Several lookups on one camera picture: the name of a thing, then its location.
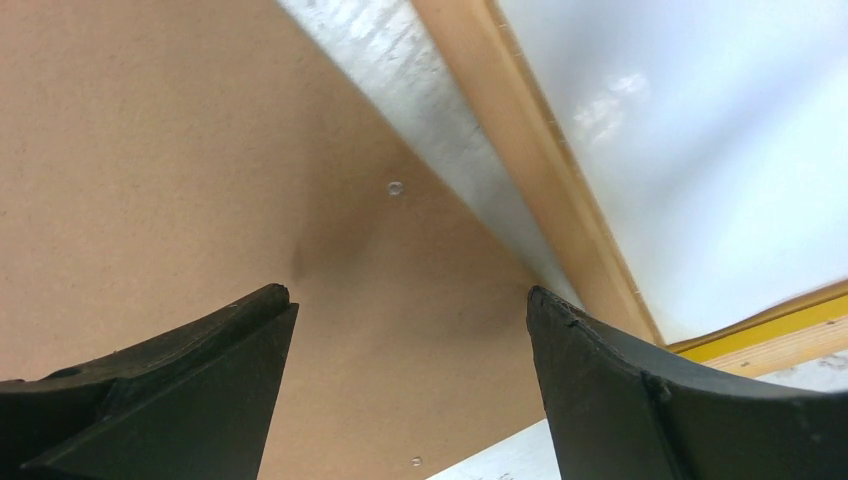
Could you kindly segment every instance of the black plastic piece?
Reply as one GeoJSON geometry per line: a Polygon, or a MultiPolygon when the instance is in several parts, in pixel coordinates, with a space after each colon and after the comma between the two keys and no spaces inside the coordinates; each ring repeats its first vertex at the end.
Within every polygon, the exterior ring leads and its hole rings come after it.
{"type": "Polygon", "coordinates": [[[0,382],[0,478],[256,478],[297,316],[269,285],[35,382],[0,382]]]}
{"type": "Polygon", "coordinates": [[[540,287],[527,326],[563,479],[848,478],[848,392],[698,365],[540,287]]]}

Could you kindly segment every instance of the wooden frame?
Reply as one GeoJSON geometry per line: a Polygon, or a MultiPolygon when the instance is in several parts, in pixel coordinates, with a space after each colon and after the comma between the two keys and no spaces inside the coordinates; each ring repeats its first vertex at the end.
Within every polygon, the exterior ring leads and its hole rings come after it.
{"type": "Polygon", "coordinates": [[[661,343],[497,6],[487,0],[412,3],[585,307],[617,328],[661,343]]]}
{"type": "MultiPolygon", "coordinates": [[[[495,0],[412,0],[585,307],[661,336],[495,0]]],[[[668,348],[756,376],[848,348],[848,282],[668,348]]]]}

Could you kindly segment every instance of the small screw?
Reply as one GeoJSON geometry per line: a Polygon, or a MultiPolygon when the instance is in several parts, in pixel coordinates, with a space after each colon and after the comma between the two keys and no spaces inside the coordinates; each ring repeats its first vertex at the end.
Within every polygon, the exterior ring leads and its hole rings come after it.
{"type": "Polygon", "coordinates": [[[389,195],[397,197],[398,195],[403,193],[403,184],[400,182],[391,182],[386,187],[386,190],[388,190],[389,195]]]}

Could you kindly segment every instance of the brown cardboard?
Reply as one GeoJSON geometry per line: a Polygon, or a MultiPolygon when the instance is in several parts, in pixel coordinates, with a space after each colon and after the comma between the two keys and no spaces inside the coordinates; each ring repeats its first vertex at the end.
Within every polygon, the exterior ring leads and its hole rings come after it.
{"type": "Polygon", "coordinates": [[[0,65],[0,378],[279,282],[260,478],[426,478],[542,417],[533,277],[273,1],[6,1],[0,65]]]}

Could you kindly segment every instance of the white panel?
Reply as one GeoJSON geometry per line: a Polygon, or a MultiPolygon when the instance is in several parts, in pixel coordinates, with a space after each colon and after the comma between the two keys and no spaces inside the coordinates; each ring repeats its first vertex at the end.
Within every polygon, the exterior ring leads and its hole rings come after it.
{"type": "Polygon", "coordinates": [[[560,480],[548,421],[542,420],[429,480],[560,480]]]}
{"type": "Polygon", "coordinates": [[[848,278],[848,4],[501,0],[667,342],[848,278]]]}

